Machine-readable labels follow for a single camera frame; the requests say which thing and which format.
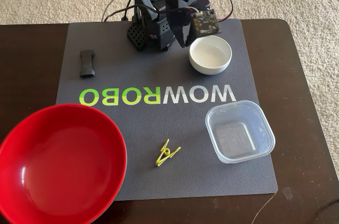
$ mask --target gray mat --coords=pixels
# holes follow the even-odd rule
[[[83,89],[95,89],[100,97],[94,107],[106,113],[119,127],[127,148],[127,171],[116,200],[275,193],[278,187],[271,156],[224,164],[218,159],[206,130],[205,116],[210,108],[235,100],[258,103],[240,21],[230,19],[220,24],[222,33],[219,36],[230,44],[233,57],[229,67],[214,76],[195,71],[189,63],[188,49],[182,49],[177,42],[169,52],[137,52],[126,37],[129,24],[71,24],[57,96],[57,103],[79,102]],[[96,53],[95,77],[80,79],[79,52],[85,49],[93,49]],[[226,100],[222,101],[216,93],[215,102],[212,102],[213,86],[223,92],[225,85],[231,89],[227,91]],[[167,87],[176,95],[179,86],[183,86],[187,103],[182,95],[177,103],[171,95],[165,96]],[[207,89],[206,101],[199,101],[204,99],[200,88],[194,91],[195,101],[192,100],[190,89],[194,86]],[[139,103],[125,104],[127,101],[124,102],[121,95],[128,87],[140,90]],[[143,87],[149,87],[152,92],[160,87],[160,104],[145,103]],[[118,105],[102,103],[105,88],[119,89]],[[91,102],[93,96],[87,93],[84,100]],[[135,99],[138,99],[137,94],[130,91],[127,100]],[[156,167],[155,160],[166,138],[169,138],[171,151],[177,146],[182,149]]]

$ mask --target red plastic bowl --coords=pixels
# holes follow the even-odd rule
[[[89,223],[113,202],[126,171],[114,122],[80,104],[41,109],[0,148],[0,211],[12,223]]]

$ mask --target clothespin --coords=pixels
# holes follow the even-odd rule
[[[165,160],[167,160],[168,158],[172,158],[180,149],[181,147],[178,146],[174,152],[171,153],[171,151],[166,148],[167,144],[169,142],[169,139],[167,138],[165,141],[164,146],[161,148],[161,154],[159,155],[158,159],[155,161],[155,165],[160,166]]]

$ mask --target carpet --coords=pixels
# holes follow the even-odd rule
[[[110,0],[0,0],[0,24],[99,21]],[[125,7],[117,0],[109,11]],[[219,15],[227,0],[210,0]],[[232,17],[286,20],[339,171],[339,0],[233,0]],[[122,14],[113,19],[120,20]]]

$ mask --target dark wood table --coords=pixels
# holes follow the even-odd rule
[[[339,223],[339,181],[288,24],[242,20],[262,107],[275,134],[279,190],[254,223]],[[55,104],[68,24],[0,26],[0,139]],[[114,202],[95,223],[248,223],[272,197]],[[7,223],[0,217],[0,223]]]

